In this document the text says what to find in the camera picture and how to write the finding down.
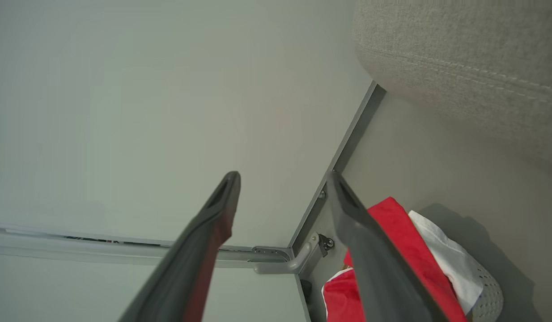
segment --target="white perforated basket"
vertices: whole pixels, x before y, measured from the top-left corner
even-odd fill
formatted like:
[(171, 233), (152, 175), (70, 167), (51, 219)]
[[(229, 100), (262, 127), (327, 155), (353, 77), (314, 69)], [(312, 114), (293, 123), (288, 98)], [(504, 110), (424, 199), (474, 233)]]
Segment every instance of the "white perforated basket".
[(483, 280), (483, 293), (472, 308), (473, 322), (495, 322), (503, 310), (503, 292), (497, 280), (473, 258), (479, 277)]

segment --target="stitching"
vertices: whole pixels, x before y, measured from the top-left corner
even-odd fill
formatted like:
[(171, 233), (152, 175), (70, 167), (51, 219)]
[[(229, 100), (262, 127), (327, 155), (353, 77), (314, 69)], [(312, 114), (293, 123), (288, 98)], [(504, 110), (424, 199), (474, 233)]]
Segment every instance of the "stitching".
[[(510, 90), (510, 89), (505, 89), (505, 88), (503, 88), (503, 87), (495, 86), (495, 85), (492, 85), (492, 84), (489, 84), (489, 83), (486, 83), (486, 82), (482, 82), (482, 81), (470, 79), (470, 78), (468, 78), (468, 77), (464, 77), (464, 76), (461, 76), (461, 75), (457, 75), (457, 74), (454, 74), (454, 73), (442, 71), (442, 70), (437, 69), (437, 68), (428, 67), (428, 66), (421, 65), (421, 64), (418, 64), (418, 63), (411, 63), (411, 62), (409, 62), (409, 61), (404, 61), (404, 60), (400, 60), (400, 59), (395, 59), (395, 58), (393, 58), (393, 57), (388, 57), (388, 56), (382, 56), (382, 55), (381, 55), (380, 57), (384, 57), (384, 58), (392, 59), (392, 60), (396, 60), (396, 61), (401, 61), (402, 63), (407, 63), (407, 64), (411, 64), (411, 65), (416, 65), (416, 66), (423, 67), (423, 68), (427, 68), (427, 69), (432, 69), (433, 71), (436, 71), (436, 72), (441, 72), (441, 73), (445, 73), (445, 74), (448, 74), (448, 75), (453, 75), (453, 76), (455, 76), (455, 77), (458, 77), (458, 78), (461, 78), (461, 79), (470, 80), (470, 81), (474, 81), (474, 82), (476, 82), (476, 83), (478, 83), (478, 84), (483, 84), (483, 85), (489, 86), (489, 87), (491, 87), (491, 88), (496, 88), (496, 89), (503, 90), (503, 91), (505, 91), (505, 92), (517, 94), (517, 95), (519, 95), (519, 96), (526, 97), (526, 98), (528, 98), (529, 100), (537, 100), (537, 98), (534, 97), (534, 96), (528, 96), (528, 95), (525, 95), (525, 94), (517, 93), (517, 92), (515, 92), (515, 91), (513, 91), (513, 90)], [(538, 100), (538, 101), (539, 101), (539, 102), (544, 102), (544, 103), (547, 103), (547, 104), (552, 105), (552, 102), (549, 102), (549, 101), (547, 101), (547, 100)]]
[(479, 69), (479, 68), (470, 67), (470, 66), (466, 66), (466, 65), (462, 65), (462, 64), (458, 64), (458, 63), (450, 63), (448, 61), (444, 61), (444, 60), (441, 60), (441, 59), (432, 59), (432, 58), (429, 58), (429, 57), (423, 57), (423, 56), (414, 55), (414, 54), (411, 54), (411, 53), (403, 53), (401, 51), (389, 51), (387, 49), (370, 48), (370, 50), (371, 51), (385, 51), (387, 53), (396, 53), (396, 54), (401, 54), (401, 55), (411, 55), (411, 56), (415, 56), (415, 57), (422, 58), (422, 59), (429, 59), (429, 60), (432, 60), (432, 61), (438, 61), (440, 63), (446, 63), (450, 66), (459, 66), (459, 67), (465, 68), (465, 69), (472, 69), (473, 71), (482, 72), (482, 73), (485, 73), (485, 74), (490, 74), (490, 75), (495, 75), (495, 76), (500, 76), (500, 77), (503, 77), (505, 79), (515, 80), (515, 81), (519, 81), (521, 83), (532, 85), (532, 86), (535, 86), (535, 87), (542, 87), (542, 88), (552, 90), (552, 87), (546, 86), (546, 85), (540, 85), (536, 82), (529, 82), (527, 80), (518, 79), (516, 77), (511, 77), (511, 76), (507, 76), (507, 75), (504, 75), (504, 74), (499, 74), (499, 73), (495, 73), (495, 72), (491, 72), (491, 71), (486, 71), (485, 69)]

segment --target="gray floor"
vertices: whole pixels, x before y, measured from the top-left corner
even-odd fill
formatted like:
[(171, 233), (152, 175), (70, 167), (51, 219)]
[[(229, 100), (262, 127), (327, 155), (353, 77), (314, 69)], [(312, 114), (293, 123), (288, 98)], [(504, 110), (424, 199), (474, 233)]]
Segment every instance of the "gray floor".
[[(552, 321), (552, 176), (493, 142), (388, 94), (343, 172), (366, 206), (393, 196), (439, 225), (501, 284), (499, 321)], [(329, 206), (314, 230), (334, 237)], [(303, 278), (314, 285), (313, 322), (325, 321), (319, 290), (345, 247)]]

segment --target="fabric upholstery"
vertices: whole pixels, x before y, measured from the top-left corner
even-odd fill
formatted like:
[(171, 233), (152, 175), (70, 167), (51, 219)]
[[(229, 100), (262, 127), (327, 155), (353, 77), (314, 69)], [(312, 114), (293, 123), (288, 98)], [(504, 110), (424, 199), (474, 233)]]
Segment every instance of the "fabric upholstery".
[(551, 6), (360, 0), (356, 53), (389, 92), (551, 170)]

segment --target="red cloth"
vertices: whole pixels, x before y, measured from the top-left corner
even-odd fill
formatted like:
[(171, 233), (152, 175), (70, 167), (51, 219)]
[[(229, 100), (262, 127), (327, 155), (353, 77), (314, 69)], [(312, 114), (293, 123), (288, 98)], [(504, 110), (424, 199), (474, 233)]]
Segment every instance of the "red cloth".
[[(448, 320), (466, 322), (467, 319), (454, 295), (453, 287), (403, 207), (389, 197), (369, 208), (368, 212), (403, 255)], [(353, 266), (349, 252), (346, 254), (344, 263)], [(353, 269), (325, 283), (323, 297), (326, 302), (327, 322), (365, 321)]]

